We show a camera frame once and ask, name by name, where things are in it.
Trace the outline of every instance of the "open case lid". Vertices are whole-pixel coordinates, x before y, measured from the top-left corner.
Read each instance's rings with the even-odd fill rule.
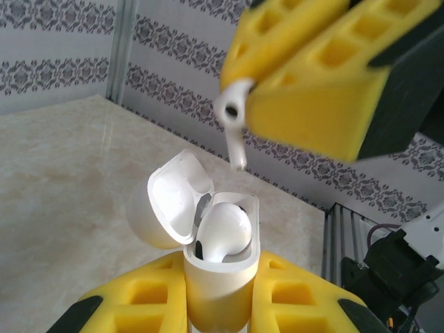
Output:
[[[213,193],[212,179],[185,149],[135,187],[126,216],[142,241],[156,248],[177,248],[193,242],[196,208]]]

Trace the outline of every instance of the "marble tabletop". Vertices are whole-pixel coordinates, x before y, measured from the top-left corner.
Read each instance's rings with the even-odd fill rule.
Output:
[[[86,291],[166,254],[135,237],[125,203],[184,148],[216,190],[259,198],[263,250],[320,273],[323,212],[93,96],[0,117],[0,332],[45,332]]]

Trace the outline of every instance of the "airpod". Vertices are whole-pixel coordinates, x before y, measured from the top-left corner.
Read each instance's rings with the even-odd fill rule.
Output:
[[[195,256],[206,262],[222,262],[240,253],[251,241],[251,222],[244,208],[217,203],[202,218],[196,235]]]
[[[222,123],[231,169],[244,170],[247,165],[242,128],[246,125],[245,104],[255,82],[242,78],[229,85],[214,102],[214,112]]]

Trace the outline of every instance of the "white charging case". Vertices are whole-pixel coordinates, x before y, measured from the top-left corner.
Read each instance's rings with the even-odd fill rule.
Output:
[[[196,210],[204,196],[211,196],[211,200],[202,216],[211,205],[229,202],[242,206],[251,222],[250,244],[241,253],[226,256],[222,263],[205,262],[194,255],[195,218],[199,221],[202,217],[196,216]],[[248,295],[260,257],[256,196],[214,192],[212,179],[186,149],[135,187],[126,214],[142,241],[161,249],[183,247],[188,314],[198,330],[236,332],[247,323],[251,311]]]

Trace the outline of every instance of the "wall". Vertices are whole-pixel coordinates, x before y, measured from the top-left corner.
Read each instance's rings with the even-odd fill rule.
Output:
[[[243,0],[140,1],[123,93],[133,112],[226,158],[212,114]],[[444,198],[444,148],[417,134],[405,153],[346,165],[246,135],[249,171],[317,207],[336,201],[401,223]]]
[[[117,0],[1,0],[0,114],[105,96]]]

